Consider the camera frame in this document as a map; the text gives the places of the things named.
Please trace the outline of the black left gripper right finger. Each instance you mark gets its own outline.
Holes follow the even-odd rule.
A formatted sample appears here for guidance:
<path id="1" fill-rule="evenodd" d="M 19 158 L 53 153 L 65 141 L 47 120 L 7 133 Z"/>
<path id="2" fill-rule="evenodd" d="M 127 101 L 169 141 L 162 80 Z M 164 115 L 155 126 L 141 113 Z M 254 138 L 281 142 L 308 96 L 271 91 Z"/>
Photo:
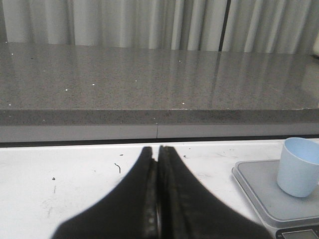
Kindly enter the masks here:
<path id="1" fill-rule="evenodd" d="M 162 239 L 269 239 L 270 233 L 211 194 L 174 147 L 161 146 L 158 202 Z"/>

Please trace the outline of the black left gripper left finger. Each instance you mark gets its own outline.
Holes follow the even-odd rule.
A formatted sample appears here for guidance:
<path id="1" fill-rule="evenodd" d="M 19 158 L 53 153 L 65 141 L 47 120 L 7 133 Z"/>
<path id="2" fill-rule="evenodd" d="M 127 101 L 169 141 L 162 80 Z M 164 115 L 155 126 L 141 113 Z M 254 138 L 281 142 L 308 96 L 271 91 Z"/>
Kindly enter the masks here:
<path id="1" fill-rule="evenodd" d="M 62 223 L 54 239 L 157 239 L 157 162 L 144 147 L 127 175 L 103 199 Z"/>

